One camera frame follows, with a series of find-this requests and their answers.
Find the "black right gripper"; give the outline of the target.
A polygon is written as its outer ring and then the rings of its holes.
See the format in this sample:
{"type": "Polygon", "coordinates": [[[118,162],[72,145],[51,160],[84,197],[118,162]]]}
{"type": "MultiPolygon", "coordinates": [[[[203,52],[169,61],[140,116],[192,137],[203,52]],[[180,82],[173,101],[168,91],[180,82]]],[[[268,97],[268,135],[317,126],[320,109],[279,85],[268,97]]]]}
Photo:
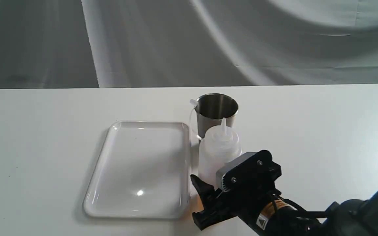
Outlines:
{"type": "Polygon", "coordinates": [[[258,190],[223,192],[191,174],[190,180],[205,210],[193,212],[192,219],[199,230],[238,217],[248,226],[269,226],[283,207],[283,200],[272,192],[258,190]]]}

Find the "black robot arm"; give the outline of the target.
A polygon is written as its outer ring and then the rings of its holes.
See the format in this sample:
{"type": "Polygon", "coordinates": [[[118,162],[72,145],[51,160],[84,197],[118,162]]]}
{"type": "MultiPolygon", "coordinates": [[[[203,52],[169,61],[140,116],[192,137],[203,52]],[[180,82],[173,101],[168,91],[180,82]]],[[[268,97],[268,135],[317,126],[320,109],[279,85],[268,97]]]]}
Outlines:
{"type": "Polygon", "coordinates": [[[237,217],[259,236],[378,236],[378,191],[369,200],[333,202],[325,211],[306,211],[285,198],[282,202],[288,206],[277,209],[275,195],[225,193],[194,174],[190,179],[204,208],[192,214],[200,230],[237,217]]]}

